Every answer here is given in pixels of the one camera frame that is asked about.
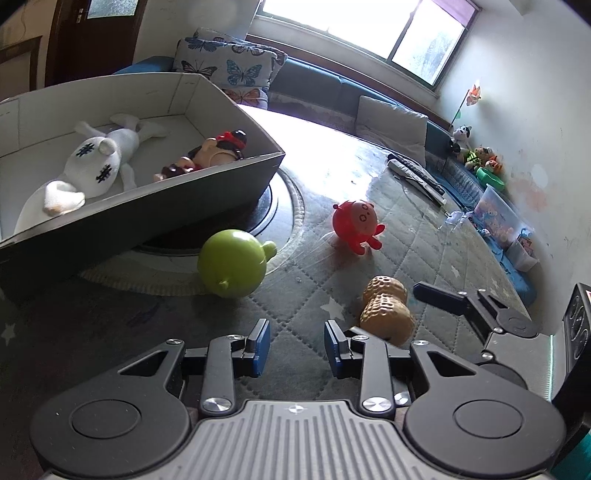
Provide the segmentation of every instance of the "silver bolt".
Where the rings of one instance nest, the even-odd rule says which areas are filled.
[[[396,405],[402,407],[410,403],[410,394],[408,392],[400,392],[394,395],[394,401]]]
[[[232,402],[223,397],[207,398],[203,402],[203,408],[207,411],[220,412],[230,410]]]
[[[392,408],[392,402],[383,397],[371,397],[364,400],[363,407],[369,411],[382,412]]]

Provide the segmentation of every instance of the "red headband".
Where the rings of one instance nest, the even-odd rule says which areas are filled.
[[[243,150],[244,147],[246,147],[246,144],[240,140],[239,138],[234,137],[234,135],[232,135],[232,132],[224,132],[223,135],[218,135],[216,137],[216,140],[219,142],[221,140],[225,140],[227,142],[230,142],[234,145],[236,145],[236,147],[239,150]]]

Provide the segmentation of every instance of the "brown wooden door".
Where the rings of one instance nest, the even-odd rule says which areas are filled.
[[[62,0],[50,84],[131,65],[146,0]]]

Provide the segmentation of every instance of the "red toy figure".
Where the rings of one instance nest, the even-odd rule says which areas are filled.
[[[378,223],[374,206],[369,202],[357,200],[355,202],[343,202],[333,205],[333,228],[339,238],[342,238],[351,250],[358,255],[365,253],[361,246],[367,242],[374,250],[382,248],[382,242],[374,238],[374,235],[382,233],[386,226]]]

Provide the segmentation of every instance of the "window sill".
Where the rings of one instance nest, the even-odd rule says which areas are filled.
[[[438,91],[430,90],[386,62],[335,38],[299,25],[264,15],[256,15],[248,32],[342,63],[399,90],[425,106],[432,106],[439,98]]]

